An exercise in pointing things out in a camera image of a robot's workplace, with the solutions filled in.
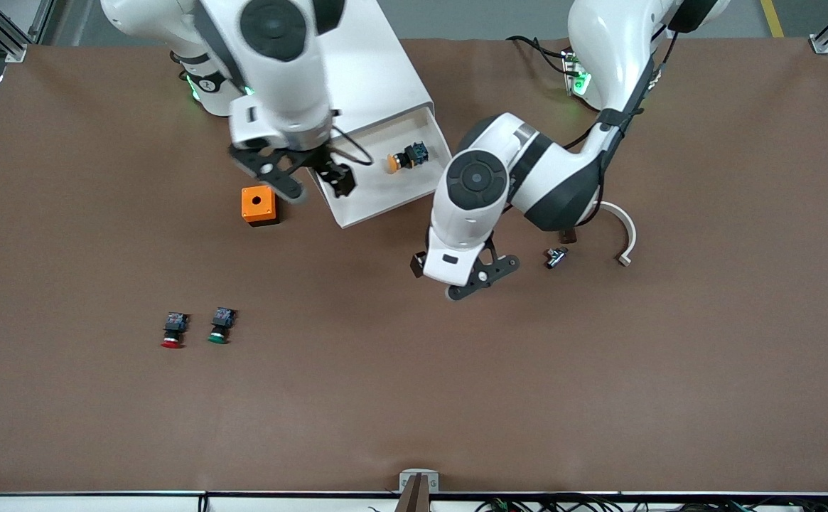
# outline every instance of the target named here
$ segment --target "white curved part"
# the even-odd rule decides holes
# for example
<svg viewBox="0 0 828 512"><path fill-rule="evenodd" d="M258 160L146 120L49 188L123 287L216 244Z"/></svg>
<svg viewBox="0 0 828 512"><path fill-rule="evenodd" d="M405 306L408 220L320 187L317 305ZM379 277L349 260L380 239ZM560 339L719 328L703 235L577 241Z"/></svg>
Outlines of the white curved part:
<svg viewBox="0 0 828 512"><path fill-rule="evenodd" d="M632 220L627 211L622 210L622 208L619 208L611 202L602 201L600 203L600 208L615 215L615 217L621 221L622 225L625 226L625 232L628 233L628 247L625 248L622 254L619 254L619 263L623 267L632 265L632 260L628 257L628 255L635 249L635 242L638 241L638 230L635 229L635 221Z"/></svg>

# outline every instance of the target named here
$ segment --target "small black component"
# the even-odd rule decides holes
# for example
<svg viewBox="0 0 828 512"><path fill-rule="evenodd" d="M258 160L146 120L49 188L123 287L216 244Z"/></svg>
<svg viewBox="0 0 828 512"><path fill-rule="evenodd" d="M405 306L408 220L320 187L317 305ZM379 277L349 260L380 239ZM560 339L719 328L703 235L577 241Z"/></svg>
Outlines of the small black component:
<svg viewBox="0 0 828 512"><path fill-rule="evenodd" d="M424 265L426 265L426 253L418 252L414 254L413 258L411 258L411 272L414 273L414 277L417 279L423 277Z"/></svg>
<svg viewBox="0 0 828 512"><path fill-rule="evenodd" d="M316 11L316 33L322 36L341 22L345 0L313 0L313 10Z"/></svg>
<svg viewBox="0 0 828 512"><path fill-rule="evenodd" d="M559 243L569 245L570 243L577 243L578 241L579 234L577 234L575 228L559 231Z"/></svg>
<svg viewBox="0 0 828 512"><path fill-rule="evenodd" d="M215 311L215 318L212 318L212 325L229 329L234 327L234 320L236 320L237 311L228 308L218 308Z"/></svg>
<svg viewBox="0 0 828 512"><path fill-rule="evenodd" d="M167 314L167 323L164 324L164 331L181 334L189 329L189 315L182 312L170 312Z"/></svg>
<svg viewBox="0 0 828 512"><path fill-rule="evenodd" d="M567 255L569 255L569 250L565 247L547 250L547 269L552 270L559 266L559 263L566 259Z"/></svg>
<svg viewBox="0 0 828 512"><path fill-rule="evenodd" d="M220 91L221 85L227 81L227 78L221 73L213 73L212 75L206 75L205 77L199 77L199 75L194 75L192 73L187 73L186 75L189 77L190 83L193 84L193 87L199 87L200 90L208 93Z"/></svg>
<svg viewBox="0 0 828 512"><path fill-rule="evenodd" d="M215 311L215 318L212 318L212 333L209 334L208 340L212 343L218 343L220 346L227 344L227 332L234 327L234 320L236 320L237 311L228 308L218 308Z"/></svg>
<svg viewBox="0 0 828 512"><path fill-rule="evenodd" d="M392 172L405 168L412 169L429 161L429 150L423 142L414 142L404 148L404 151L391 155L390 159L394 160L394 163L389 162Z"/></svg>
<svg viewBox="0 0 828 512"><path fill-rule="evenodd" d="M181 334L189 329L189 315L182 312L169 312L167 322L164 324L164 342L161 346L166 348L180 348L183 346Z"/></svg>

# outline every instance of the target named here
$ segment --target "floor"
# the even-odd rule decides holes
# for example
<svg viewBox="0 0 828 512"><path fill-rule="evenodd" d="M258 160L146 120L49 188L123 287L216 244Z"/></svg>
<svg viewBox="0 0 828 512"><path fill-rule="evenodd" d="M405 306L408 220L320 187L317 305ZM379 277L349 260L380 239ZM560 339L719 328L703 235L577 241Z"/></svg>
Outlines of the floor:
<svg viewBox="0 0 828 512"><path fill-rule="evenodd" d="M379 3L400 38L448 39L502 39L515 33L544 39L562 38L567 35L566 17L571 4L562 0L379 0ZM819 31L828 21L828 0L774 0L774 4L787 36L807 36ZM20 10L24 12L24 16L17 16L20 26L24 26L30 10ZM53 18L52 33L45 40L53 45L154 43L129 38L114 29L105 19L99 0L68 0ZM734 0L722 17L694 33L697 38L767 38L770 35L761 0ZM0 58L0 75L3 66Z"/></svg>

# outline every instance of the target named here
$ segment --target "yellow floor line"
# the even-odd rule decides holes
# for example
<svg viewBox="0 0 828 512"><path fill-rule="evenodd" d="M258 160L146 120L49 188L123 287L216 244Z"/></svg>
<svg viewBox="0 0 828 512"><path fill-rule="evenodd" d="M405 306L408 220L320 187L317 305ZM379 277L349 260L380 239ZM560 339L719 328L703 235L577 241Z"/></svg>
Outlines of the yellow floor line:
<svg viewBox="0 0 828 512"><path fill-rule="evenodd" d="M770 34L774 38L783 38L783 27L780 26L777 9L774 9L774 0L761 0L761 8L764 9L764 17L768 19Z"/></svg>

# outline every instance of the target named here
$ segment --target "circular joint cover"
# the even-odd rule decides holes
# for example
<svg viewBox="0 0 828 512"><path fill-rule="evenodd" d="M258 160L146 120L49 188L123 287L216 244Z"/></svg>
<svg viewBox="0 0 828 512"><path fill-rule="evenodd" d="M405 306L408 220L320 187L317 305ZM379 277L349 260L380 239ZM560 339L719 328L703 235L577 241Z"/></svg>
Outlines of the circular joint cover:
<svg viewBox="0 0 828 512"><path fill-rule="evenodd" d="M458 155L448 166L448 197L459 208L478 210L495 204L507 185L505 165L482 149Z"/></svg>
<svg viewBox="0 0 828 512"><path fill-rule="evenodd" d="M290 0L251 0L240 14L240 32L250 48L283 62L306 47L306 19Z"/></svg>

